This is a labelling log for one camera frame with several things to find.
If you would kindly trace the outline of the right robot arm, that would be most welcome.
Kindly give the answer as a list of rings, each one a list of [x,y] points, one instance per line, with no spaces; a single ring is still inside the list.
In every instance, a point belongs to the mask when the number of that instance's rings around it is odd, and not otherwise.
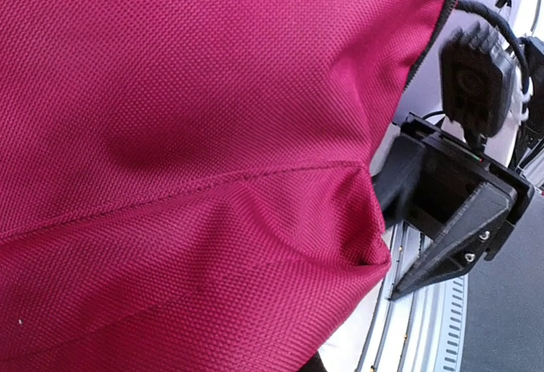
[[[543,0],[457,0],[477,17],[439,51],[442,122],[409,115],[373,178],[388,227],[431,243],[394,283],[401,297],[492,260],[535,193],[526,149],[543,140]]]

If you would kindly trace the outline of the red backpack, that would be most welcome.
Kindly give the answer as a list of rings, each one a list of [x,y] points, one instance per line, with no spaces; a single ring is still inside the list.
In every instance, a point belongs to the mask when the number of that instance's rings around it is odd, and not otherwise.
[[[1,0],[1,368],[299,371],[456,0]]]

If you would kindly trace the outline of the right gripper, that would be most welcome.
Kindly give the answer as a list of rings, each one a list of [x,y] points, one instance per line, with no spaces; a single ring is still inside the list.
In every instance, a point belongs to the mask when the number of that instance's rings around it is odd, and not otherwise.
[[[406,217],[433,241],[392,301],[468,273],[484,253],[494,260],[535,195],[525,178],[421,117],[410,113],[400,132],[372,178],[374,192],[385,222]]]

